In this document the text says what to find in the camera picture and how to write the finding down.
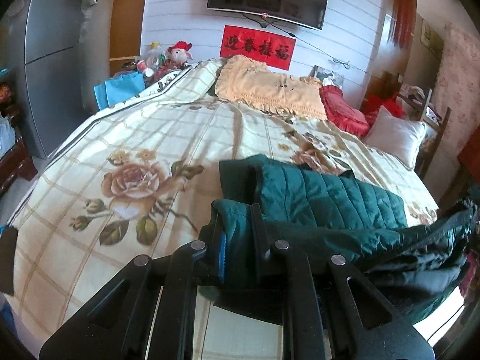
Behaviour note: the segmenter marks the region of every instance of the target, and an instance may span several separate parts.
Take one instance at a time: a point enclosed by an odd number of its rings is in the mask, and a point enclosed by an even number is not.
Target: bed
[[[413,171],[327,121],[276,115],[215,96],[223,62],[173,72],[102,110],[59,148],[10,223],[19,230],[14,290],[22,323],[44,342],[126,263],[197,238],[222,198],[218,161],[265,154],[401,196],[409,226],[437,205]],[[281,327],[219,309],[201,295],[195,359],[280,359]]]

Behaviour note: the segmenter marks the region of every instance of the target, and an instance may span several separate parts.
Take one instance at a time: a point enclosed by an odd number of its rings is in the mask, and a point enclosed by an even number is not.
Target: picture frame
[[[316,65],[313,67],[313,76],[318,78],[323,85],[335,85],[340,89],[342,89],[345,81],[345,76],[343,74]]]
[[[428,48],[438,59],[442,58],[445,41],[434,31],[425,19],[421,24],[420,43]]]

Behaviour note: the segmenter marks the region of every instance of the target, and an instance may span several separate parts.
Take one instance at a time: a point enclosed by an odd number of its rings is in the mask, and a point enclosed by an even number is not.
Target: checkered pattern
[[[299,150],[286,134],[292,129],[308,130],[325,145],[337,145],[360,179],[407,197],[406,201],[436,208],[421,181],[397,160],[366,148],[329,123],[304,119],[292,126],[244,104],[207,95],[220,67],[219,62],[205,63],[164,93],[120,112],[111,110],[40,176],[13,217],[19,236],[15,295],[9,298],[38,339],[52,335],[134,256],[165,256],[197,237],[184,218],[171,214],[158,219],[158,235],[150,246],[137,241],[135,222],[130,222],[122,241],[101,246],[100,232],[117,214],[73,231],[71,220],[85,213],[87,200],[102,198],[104,175],[115,169],[108,161],[115,150],[155,151],[156,161],[168,168],[180,159],[201,164],[204,171],[186,191],[176,194],[172,205],[196,229],[209,222],[211,202],[222,197],[218,161],[265,154],[290,162]],[[221,310],[199,295],[194,352],[203,360],[280,359],[281,328]]]

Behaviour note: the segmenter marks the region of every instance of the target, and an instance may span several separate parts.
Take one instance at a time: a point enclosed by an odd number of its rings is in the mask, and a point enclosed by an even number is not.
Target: white pillow
[[[397,157],[413,170],[426,130],[423,122],[399,119],[382,106],[363,143]]]

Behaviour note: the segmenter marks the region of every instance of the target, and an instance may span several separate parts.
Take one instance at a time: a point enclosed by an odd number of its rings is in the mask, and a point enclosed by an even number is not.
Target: silver refrigerator
[[[90,114],[80,91],[82,0],[24,0],[10,18],[9,67],[31,155],[46,158]]]

